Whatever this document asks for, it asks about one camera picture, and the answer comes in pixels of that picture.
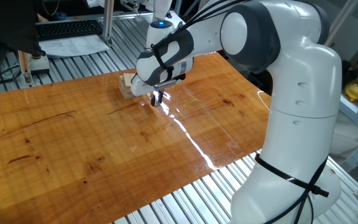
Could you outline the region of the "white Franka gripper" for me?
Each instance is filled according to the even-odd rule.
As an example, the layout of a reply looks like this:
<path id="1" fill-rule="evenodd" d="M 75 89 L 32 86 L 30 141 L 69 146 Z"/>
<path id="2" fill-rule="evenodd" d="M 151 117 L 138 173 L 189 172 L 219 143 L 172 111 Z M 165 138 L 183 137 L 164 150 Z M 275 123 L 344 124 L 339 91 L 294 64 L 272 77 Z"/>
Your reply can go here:
<path id="1" fill-rule="evenodd" d="M 139 78 L 138 75 L 133 76 L 131 83 L 132 83 L 131 92 L 134 96 L 142 96 L 154 91 L 154 87 L 144 83 Z M 162 103 L 162 100 L 163 100 L 163 91 L 159 91 L 157 101 L 159 103 Z M 155 95 L 150 96 L 150 104 L 152 106 L 155 106 Z"/>

